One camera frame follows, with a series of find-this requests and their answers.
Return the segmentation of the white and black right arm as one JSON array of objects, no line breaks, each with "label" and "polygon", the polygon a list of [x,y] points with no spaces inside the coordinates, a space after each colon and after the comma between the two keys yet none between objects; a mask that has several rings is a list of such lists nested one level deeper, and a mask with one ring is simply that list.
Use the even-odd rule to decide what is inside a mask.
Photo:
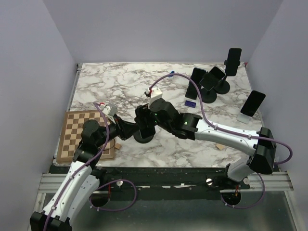
[{"label": "white and black right arm", "polygon": [[144,139],[153,136],[155,126],[159,126],[179,139],[216,142],[245,153],[245,157],[226,166],[226,174],[222,175],[221,182],[228,189],[254,172],[264,175],[273,173],[277,145],[268,128],[240,131],[213,122],[207,123],[199,115],[178,112],[162,98],[138,106],[135,114],[135,122]]}]

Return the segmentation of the black round-base phone stand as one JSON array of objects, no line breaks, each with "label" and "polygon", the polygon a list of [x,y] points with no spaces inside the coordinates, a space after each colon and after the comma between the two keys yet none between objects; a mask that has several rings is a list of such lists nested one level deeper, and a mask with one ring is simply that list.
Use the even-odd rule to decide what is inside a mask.
[{"label": "black round-base phone stand", "polygon": [[142,139],[141,136],[140,136],[140,130],[133,134],[133,138],[138,143],[149,143],[153,139],[153,138],[152,139],[151,138]]}]

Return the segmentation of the teal smartphone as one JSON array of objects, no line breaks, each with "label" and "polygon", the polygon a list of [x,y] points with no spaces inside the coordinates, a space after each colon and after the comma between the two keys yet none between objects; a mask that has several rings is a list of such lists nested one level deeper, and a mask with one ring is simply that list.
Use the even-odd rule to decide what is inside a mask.
[{"label": "teal smartphone", "polygon": [[146,127],[140,130],[140,136],[142,139],[152,139],[155,133],[155,127]]}]

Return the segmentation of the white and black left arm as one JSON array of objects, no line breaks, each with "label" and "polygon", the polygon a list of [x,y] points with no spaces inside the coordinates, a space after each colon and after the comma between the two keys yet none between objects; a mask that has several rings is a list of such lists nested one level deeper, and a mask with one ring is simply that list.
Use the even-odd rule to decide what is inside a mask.
[{"label": "white and black left arm", "polygon": [[72,224],[88,198],[95,190],[102,190],[106,186],[105,171],[98,169],[96,164],[107,143],[117,136],[126,140],[138,129],[137,124],[120,117],[104,127],[96,120],[86,121],[81,132],[81,142],[64,181],[43,210],[32,214],[31,230],[72,230]]}]

